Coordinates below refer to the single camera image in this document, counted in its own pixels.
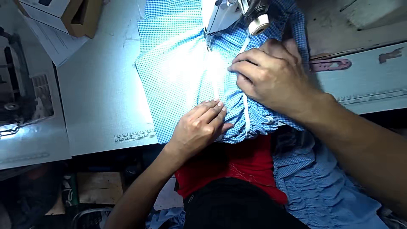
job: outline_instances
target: gathered fabric ruffle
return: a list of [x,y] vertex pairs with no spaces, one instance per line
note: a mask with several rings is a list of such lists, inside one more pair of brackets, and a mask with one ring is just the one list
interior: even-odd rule
[[387,228],[381,207],[362,194],[337,165],[333,153],[309,132],[280,135],[274,160],[277,187],[288,198],[287,211],[310,228]]

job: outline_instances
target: hand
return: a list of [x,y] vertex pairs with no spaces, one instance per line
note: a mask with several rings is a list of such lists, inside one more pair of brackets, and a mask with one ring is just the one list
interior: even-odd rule
[[226,113],[219,99],[200,103],[182,116],[165,149],[187,161],[233,127],[233,124],[223,123]]
[[249,98],[295,119],[325,95],[309,82],[293,39],[268,40],[237,55],[228,70],[238,72],[236,84]]

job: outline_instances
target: blue gingham fabric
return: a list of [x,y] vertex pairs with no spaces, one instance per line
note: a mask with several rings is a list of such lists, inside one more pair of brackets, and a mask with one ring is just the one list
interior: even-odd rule
[[358,190],[311,133],[280,134],[273,161],[286,210],[310,228],[388,229],[376,214],[381,204]]
[[[304,16],[294,0],[271,0],[270,27],[251,36],[246,50],[267,39],[282,39],[287,24],[304,63],[308,51]],[[179,119],[194,106],[218,97],[228,108],[225,122],[234,124],[222,142],[237,143],[277,129],[280,121],[302,130],[284,115],[248,99],[250,127],[246,133],[243,92],[236,74],[227,70],[239,53],[247,34],[243,24],[216,33],[212,51],[206,49],[201,0],[147,0],[144,20],[138,23],[140,55],[136,67],[141,78],[159,143],[167,143]]]

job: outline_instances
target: white elastic tape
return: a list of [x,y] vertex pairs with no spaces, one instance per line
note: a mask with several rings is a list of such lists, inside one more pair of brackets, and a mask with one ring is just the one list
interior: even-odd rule
[[[246,37],[245,42],[243,42],[242,49],[239,51],[239,53],[242,53],[246,50],[247,46],[249,45],[250,42],[250,36]],[[250,131],[250,117],[249,117],[249,104],[247,103],[247,96],[245,93],[243,93],[243,105],[245,107],[245,120],[246,120],[246,136],[249,134]]]

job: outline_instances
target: finger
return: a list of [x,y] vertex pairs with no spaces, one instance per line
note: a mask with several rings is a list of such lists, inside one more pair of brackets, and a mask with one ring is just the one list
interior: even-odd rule
[[298,64],[302,63],[302,57],[301,54],[298,50],[298,46],[297,43],[295,42],[295,40],[293,38],[288,39],[283,41],[283,46],[285,47],[285,49],[291,53],[291,55],[293,55],[295,58],[297,58],[298,60]]
[[238,72],[248,79],[250,79],[253,84],[256,84],[256,76],[260,74],[260,68],[252,63],[247,61],[241,61],[232,64],[228,67],[228,70],[231,72]]
[[228,129],[233,128],[234,125],[231,123],[223,123],[215,132],[213,139],[218,139],[221,134],[224,134]]
[[207,110],[198,119],[202,120],[204,123],[210,123],[222,111],[222,108],[223,102],[220,101],[215,107]]
[[224,106],[219,114],[209,123],[209,125],[213,126],[216,130],[223,124],[223,119],[225,118],[228,109]]
[[214,99],[209,102],[206,101],[202,102],[195,108],[193,108],[190,112],[188,112],[187,115],[197,119],[200,116],[202,116],[207,110],[211,109],[212,107],[215,107],[218,103],[219,99]]
[[221,128],[221,134],[225,133],[228,129],[233,128],[234,125],[231,123],[224,123]]
[[252,48],[237,55],[235,59],[232,61],[232,64],[243,60],[247,60],[252,62],[253,64],[264,66],[269,61],[269,58],[270,58],[269,55],[260,51],[258,48]]
[[291,65],[296,65],[298,63],[297,57],[288,52],[283,44],[276,39],[267,40],[259,49],[270,56],[285,59]]
[[253,97],[255,95],[253,82],[242,74],[237,75],[236,85],[242,90],[247,96]]

